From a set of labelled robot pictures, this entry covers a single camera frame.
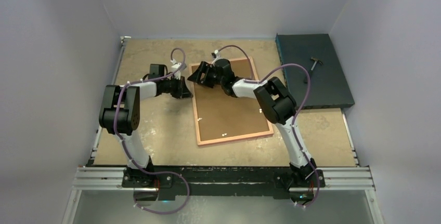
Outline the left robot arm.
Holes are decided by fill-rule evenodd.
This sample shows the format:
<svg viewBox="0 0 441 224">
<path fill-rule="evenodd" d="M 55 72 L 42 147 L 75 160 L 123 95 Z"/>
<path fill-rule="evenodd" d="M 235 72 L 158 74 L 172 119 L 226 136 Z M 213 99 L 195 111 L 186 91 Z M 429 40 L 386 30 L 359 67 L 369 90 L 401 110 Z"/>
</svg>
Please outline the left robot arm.
<svg viewBox="0 0 441 224">
<path fill-rule="evenodd" d="M 158 180 L 151 156 L 145 151 L 137 128 L 140 124 L 140 103 L 142 100 L 169 94 L 175 99 L 192 98 L 181 71 L 183 62 L 171 68 L 164 64 L 152 64 L 150 71 L 142 79 L 125 85 L 107 85 L 103 94 L 99 113 L 99 125 L 120 143 L 127 167 L 123 183 L 138 183 L 142 187 L 151 186 Z"/>
</svg>

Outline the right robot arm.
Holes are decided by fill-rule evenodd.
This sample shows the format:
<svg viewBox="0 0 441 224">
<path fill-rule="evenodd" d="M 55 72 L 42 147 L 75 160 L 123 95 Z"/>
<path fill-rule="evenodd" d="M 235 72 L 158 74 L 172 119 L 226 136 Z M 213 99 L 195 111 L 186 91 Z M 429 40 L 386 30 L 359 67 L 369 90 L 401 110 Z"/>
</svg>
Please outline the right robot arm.
<svg viewBox="0 0 441 224">
<path fill-rule="evenodd" d="M 189 76 L 189 81 L 212 88 L 219 85 L 224 93 L 235 98 L 257 100 L 266 119 L 279 130 L 288 151 L 293 182 L 298 186 L 320 187 L 320 175 L 300 134 L 296 118 L 296 101 L 277 77 L 261 81 L 238 77 L 230 61 L 218 59 L 212 64 L 202 61 Z"/>
</svg>

